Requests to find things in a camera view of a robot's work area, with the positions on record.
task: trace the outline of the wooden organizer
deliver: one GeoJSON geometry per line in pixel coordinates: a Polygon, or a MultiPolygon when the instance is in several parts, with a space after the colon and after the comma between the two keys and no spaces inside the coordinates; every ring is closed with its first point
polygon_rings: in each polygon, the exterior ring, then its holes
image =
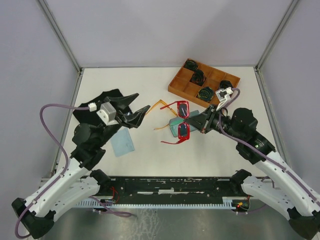
{"type": "Polygon", "coordinates": [[[178,71],[178,73],[175,75],[175,77],[173,78],[173,80],[168,86],[168,91],[170,93],[178,95],[195,104],[198,104],[202,107],[207,108],[211,104],[213,105],[219,104],[219,100],[216,96],[216,91],[219,89],[220,82],[222,80],[228,80],[231,82],[234,88],[237,87],[240,81],[240,77],[218,70],[214,67],[205,65],[201,62],[198,62],[198,61],[195,61],[195,62],[198,65],[197,69],[202,70],[204,73],[205,81],[203,85],[199,86],[190,82],[191,77],[194,74],[194,71],[184,68],[185,64],[183,64],[183,66],[180,68],[180,70],[178,71]],[[205,87],[210,87],[214,91],[214,96],[210,102],[206,102],[197,98],[199,90],[205,87]]]}

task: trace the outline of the red sunglasses frame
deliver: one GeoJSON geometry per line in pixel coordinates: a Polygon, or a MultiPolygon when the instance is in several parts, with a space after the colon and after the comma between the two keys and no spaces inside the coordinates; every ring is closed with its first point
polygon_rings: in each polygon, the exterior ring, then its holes
{"type": "MultiPolygon", "coordinates": [[[[189,102],[188,102],[188,101],[185,101],[185,100],[182,100],[182,101],[174,101],[173,103],[170,103],[170,104],[168,104],[168,105],[166,105],[166,106],[163,106],[163,107],[161,107],[160,109],[168,108],[168,107],[169,107],[170,105],[172,105],[172,104],[177,104],[178,116],[179,116],[180,118],[187,119],[187,118],[189,117],[189,114],[190,114],[189,102]],[[186,115],[186,116],[180,116],[180,115],[179,115],[179,106],[180,106],[181,104],[186,104],[186,106],[187,106],[187,115],[186,115]]],[[[161,143],[175,145],[175,144],[181,144],[181,143],[183,143],[184,141],[188,140],[188,139],[190,138],[190,126],[189,126],[188,123],[182,122],[182,123],[180,123],[180,124],[178,125],[178,138],[179,138],[179,141],[177,141],[177,142],[175,142],[175,143],[174,143],[174,142],[167,142],[167,141],[161,141],[161,143]],[[182,136],[182,135],[181,135],[181,127],[182,127],[183,125],[185,125],[185,128],[186,128],[186,132],[187,132],[186,136],[182,136]]]]}

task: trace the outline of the gray floor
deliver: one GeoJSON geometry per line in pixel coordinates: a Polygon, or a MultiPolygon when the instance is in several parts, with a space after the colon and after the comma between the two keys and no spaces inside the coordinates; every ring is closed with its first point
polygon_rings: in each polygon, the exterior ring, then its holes
{"type": "Polygon", "coordinates": [[[271,208],[236,216],[231,210],[127,209],[137,217],[66,212],[43,240],[301,240],[271,208]]]}

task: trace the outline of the teal case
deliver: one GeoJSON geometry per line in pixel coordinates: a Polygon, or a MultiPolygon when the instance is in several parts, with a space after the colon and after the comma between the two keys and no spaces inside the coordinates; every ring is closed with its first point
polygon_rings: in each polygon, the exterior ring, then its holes
{"type": "MultiPolygon", "coordinates": [[[[199,111],[198,110],[195,110],[195,111],[192,111],[190,112],[189,116],[192,117],[192,116],[195,116],[195,115],[198,115],[199,114],[199,111]]],[[[184,121],[183,118],[177,116],[175,118],[172,118],[170,119],[169,121],[169,126],[170,126],[170,130],[172,132],[172,135],[176,138],[178,137],[178,125],[180,123],[182,123],[184,121]]],[[[190,126],[190,132],[196,130],[193,126],[190,126]]]]}

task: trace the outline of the light blue cloth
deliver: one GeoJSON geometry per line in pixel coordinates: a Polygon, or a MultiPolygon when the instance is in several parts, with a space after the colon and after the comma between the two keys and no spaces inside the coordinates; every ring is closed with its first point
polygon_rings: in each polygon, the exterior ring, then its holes
{"type": "Polygon", "coordinates": [[[128,128],[119,130],[111,138],[114,155],[120,157],[135,150],[128,128]]]}

